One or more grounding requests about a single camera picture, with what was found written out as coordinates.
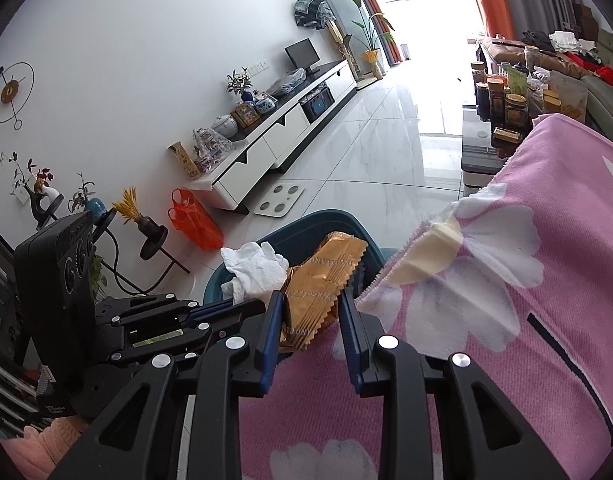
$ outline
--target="black stripe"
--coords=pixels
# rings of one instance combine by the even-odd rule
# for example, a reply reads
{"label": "black stripe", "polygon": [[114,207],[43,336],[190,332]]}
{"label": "black stripe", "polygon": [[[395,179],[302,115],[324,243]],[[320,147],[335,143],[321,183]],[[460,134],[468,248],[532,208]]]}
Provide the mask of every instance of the black stripe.
{"label": "black stripe", "polygon": [[544,339],[545,342],[549,346],[551,346],[552,349],[555,350],[555,353],[560,356],[560,358],[562,359],[562,361],[565,362],[567,367],[574,374],[576,374],[577,377],[583,382],[584,387],[587,389],[587,391],[589,391],[589,393],[593,397],[593,401],[596,403],[598,409],[600,410],[600,413],[602,413],[602,418],[604,419],[605,424],[609,429],[609,434],[611,436],[611,445],[613,446],[613,423],[611,422],[609,412],[604,407],[604,404],[600,400],[598,393],[595,391],[595,388],[589,382],[587,376],[583,373],[580,367],[571,360],[569,354],[567,354],[567,351],[563,348],[563,346],[553,337],[551,332],[549,332],[549,329],[547,329],[547,327],[545,327],[533,313],[529,314],[529,316],[527,317],[527,321],[536,330],[536,332],[538,332],[538,335],[542,339]]}

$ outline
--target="white tv stand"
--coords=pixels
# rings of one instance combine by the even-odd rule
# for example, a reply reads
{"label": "white tv stand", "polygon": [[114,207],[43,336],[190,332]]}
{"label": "white tv stand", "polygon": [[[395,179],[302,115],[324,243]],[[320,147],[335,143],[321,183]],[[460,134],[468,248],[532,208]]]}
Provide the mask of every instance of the white tv stand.
{"label": "white tv stand", "polygon": [[[238,134],[240,140],[234,142],[235,150],[215,170],[188,182],[186,187],[198,193],[208,205],[248,213],[240,203],[261,177],[272,168],[280,173],[288,170],[357,91],[346,61],[319,68],[315,75],[307,76],[297,93],[281,98],[272,113]],[[315,122],[309,123],[298,101],[325,81],[335,102]]]}

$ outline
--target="pink floral blanket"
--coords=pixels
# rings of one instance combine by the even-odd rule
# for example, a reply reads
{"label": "pink floral blanket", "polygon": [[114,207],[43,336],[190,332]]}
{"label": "pink floral blanket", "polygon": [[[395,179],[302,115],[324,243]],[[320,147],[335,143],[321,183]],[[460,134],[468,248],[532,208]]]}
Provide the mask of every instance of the pink floral blanket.
{"label": "pink floral blanket", "polygon": [[[572,480],[589,479],[613,443],[613,144],[543,118],[486,189],[417,230],[357,307],[421,353],[465,351]],[[337,325],[278,366],[269,396],[243,399],[240,421],[245,478],[378,477],[381,400],[355,396]]]}

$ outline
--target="wall clock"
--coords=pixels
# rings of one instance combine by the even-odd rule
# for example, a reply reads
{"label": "wall clock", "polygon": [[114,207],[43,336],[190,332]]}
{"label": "wall clock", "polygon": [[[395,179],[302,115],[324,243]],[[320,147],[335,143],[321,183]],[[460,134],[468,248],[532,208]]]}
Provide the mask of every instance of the wall clock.
{"label": "wall clock", "polygon": [[18,113],[29,100],[34,83],[35,73],[28,63],[15,63],[7,69],[0,67],[0,124],[13,119],[15,130],[22,127]]}

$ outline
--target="cabinet drawer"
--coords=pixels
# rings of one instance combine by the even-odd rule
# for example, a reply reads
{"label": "cabinet drawer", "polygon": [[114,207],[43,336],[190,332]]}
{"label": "cabinet drawer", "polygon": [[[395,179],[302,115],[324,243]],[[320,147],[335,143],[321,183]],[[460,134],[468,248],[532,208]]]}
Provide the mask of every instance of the cabinet drawer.
{"label": "cabinet drawer", "polygon": [[246,156],[246,162],[234,162],[218,181],[237,203],[242,201],[275,162],[264,139],[258,139],[242,156]]}
{"label": "cabinet drawer", "polygon": [[264,132],[264,140],[269,144],[275,158],[282,155],[310,124],[300,105],[291,108],[283,119],[284,124],[282,122],[275,123]]}
{"label": "cabinet drawer", "polygon": [[339,72],[327,79],[327,86],[331,90],[333,99],[337,99],[353,84],[355,84],[355,80],[353,79],[349,65],[345,65]]}

